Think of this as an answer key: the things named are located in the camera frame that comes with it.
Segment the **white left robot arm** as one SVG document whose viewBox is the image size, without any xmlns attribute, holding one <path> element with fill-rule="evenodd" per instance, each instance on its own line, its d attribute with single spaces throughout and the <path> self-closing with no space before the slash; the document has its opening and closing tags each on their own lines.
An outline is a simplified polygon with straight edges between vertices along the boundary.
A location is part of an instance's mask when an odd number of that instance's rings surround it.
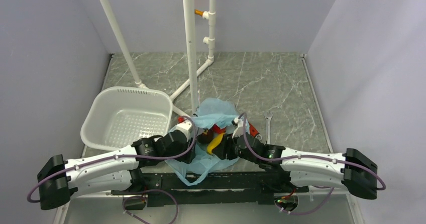
<svg viewBox="0 0 426 224">
<path fill-rule="evenodd" d="M 146 189 L 143 167 L 167 160 L 192 160 L 196 131 L 175 129 L 164 136 L 141 138 L 116 151 L 89 158 L 51 157 L 37 174 L 37 200 L 27 201 L 51 210 L 73 197 L 112 190 L 137 194 Z"/>
</svg>

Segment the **light blue printed plastic bag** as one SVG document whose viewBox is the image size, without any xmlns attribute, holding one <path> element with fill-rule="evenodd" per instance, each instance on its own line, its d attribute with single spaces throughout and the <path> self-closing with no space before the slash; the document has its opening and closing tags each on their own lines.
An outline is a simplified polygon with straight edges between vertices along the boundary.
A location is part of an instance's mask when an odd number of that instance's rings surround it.
<svg viewBox="0 0 426 224">
<path fill-rule="evenodd" d="M 165 161 L 186 186 L 200 184 L 209 173 L 226 169 L 239 160 L 238 157 L 221 159 L 212 152 L 219 146 L 220 137 L 234 132 L 232 121 L 239 116 L 235 104 L 230 101 L 207 98 L 199 104 L 192 120 L 203 133 L 197 135 L 193 160 L 189 163 L 175 159 Z"/>
</svg>

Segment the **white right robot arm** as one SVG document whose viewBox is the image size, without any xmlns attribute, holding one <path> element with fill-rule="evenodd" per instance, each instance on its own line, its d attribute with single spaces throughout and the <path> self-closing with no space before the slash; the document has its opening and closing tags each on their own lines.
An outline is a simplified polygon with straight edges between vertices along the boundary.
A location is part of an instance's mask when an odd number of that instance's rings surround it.
<svg viewBox="0 0 426 224">
<path fill-rule="evenodd" d="M 221 160 L 245 159 L 259 168 L 278 173 L 282 191 L 306 186 L 334 187 L 347 190 L 358 198 L 375 200 L 378 166 L 357 149 L 344 153 L 312 153 L 292 148 L 265 145 L 251 135 L 233 137 L 220 134 L 206 148 Z"/>
</svg>

